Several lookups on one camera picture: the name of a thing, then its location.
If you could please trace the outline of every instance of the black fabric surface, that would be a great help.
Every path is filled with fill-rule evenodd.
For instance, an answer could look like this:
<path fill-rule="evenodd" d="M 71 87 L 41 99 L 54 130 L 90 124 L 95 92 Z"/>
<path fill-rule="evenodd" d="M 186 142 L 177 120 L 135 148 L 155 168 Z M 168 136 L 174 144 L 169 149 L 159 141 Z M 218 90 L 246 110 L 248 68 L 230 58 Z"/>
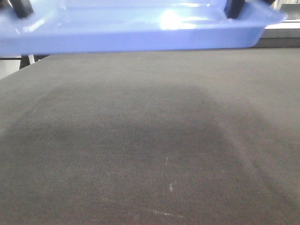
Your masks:
<path fill-rule="evenodd" d="M 60 55 L 0 80 L 0 224 L 300 224 L 299 55 Z"/>

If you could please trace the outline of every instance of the table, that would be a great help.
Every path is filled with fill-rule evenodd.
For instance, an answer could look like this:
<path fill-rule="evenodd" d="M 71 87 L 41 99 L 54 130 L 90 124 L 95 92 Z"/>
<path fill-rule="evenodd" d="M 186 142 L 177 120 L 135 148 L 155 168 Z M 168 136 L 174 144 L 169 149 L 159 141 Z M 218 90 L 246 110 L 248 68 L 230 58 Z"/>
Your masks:
<path fill-rule="evenodd" d="M 0 80 L 0 224 L 298 224 L 299 55 L 56 55 Z"/>

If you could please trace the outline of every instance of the tray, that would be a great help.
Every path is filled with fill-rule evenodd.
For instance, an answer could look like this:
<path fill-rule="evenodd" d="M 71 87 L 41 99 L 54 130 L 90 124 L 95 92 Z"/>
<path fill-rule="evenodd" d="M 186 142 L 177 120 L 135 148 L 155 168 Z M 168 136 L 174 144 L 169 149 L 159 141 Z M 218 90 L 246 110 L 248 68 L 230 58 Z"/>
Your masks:
<path fill-rule="evenodd" d="M 237 19 L 225 0 L 32 0 L 19 19 L 0 9 L 0 55 L 244 48 L 286 15 L 248 0 Z"/>

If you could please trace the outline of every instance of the textured fabric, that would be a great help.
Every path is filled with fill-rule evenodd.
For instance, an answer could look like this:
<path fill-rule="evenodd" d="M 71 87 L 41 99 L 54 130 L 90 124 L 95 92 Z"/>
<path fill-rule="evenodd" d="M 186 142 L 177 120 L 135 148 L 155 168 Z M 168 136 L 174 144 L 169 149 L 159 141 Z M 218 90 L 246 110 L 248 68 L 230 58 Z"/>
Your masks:
<path fill-rule="evenodd" d="M 0 80 L 0 224 L 299 224 L 299 55 L 60 55 Z"/>

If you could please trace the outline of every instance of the white speck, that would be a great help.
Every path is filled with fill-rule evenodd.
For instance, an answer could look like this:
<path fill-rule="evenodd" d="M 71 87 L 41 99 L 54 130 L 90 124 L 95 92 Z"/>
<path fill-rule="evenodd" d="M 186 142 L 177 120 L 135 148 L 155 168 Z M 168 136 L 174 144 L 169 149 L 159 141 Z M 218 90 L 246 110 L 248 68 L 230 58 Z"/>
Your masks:
<path fill-rule="evenodd" d="M 177 218 L 184 218 L 181 215 L 174 215 L 171 213 L 167 213 L 167 212 L 162 212 L 162 211 L 157 211 L 157 210 L 149 210 L 149 209 L 141 209 L 141 210 L 145 210 L 148 212 L 153 212 L 155 215 L 162 215 L 162 216 L 168 216 L 168 217 L 177 217 Z"/>
<path fill-rule="evenodd" d="M 173 192 L 173 186 L 172 186 L 172 183 L 171 183 L 170 186 L 169 186 L 169 190 L 170 190 L 171 192 Z"/>

